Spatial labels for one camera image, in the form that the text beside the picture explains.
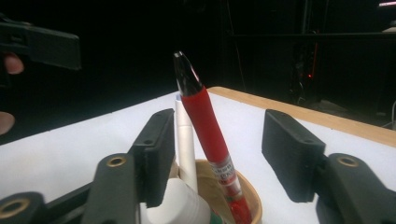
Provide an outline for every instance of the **human hand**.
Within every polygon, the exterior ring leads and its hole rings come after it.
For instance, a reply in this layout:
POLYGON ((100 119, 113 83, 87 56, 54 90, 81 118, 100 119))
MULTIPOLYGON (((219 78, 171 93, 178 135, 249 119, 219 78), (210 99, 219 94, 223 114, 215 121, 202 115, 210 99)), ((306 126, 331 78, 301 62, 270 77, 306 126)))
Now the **human hand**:
MULTIPOLYGON (((4 53, 4 67, 11 75, 17 75, 24 69, 23 62, 15 53, 4 53)), ((0 111, 0 135, 7 133, 14 126, 14 123, 14 116, 0 111)))

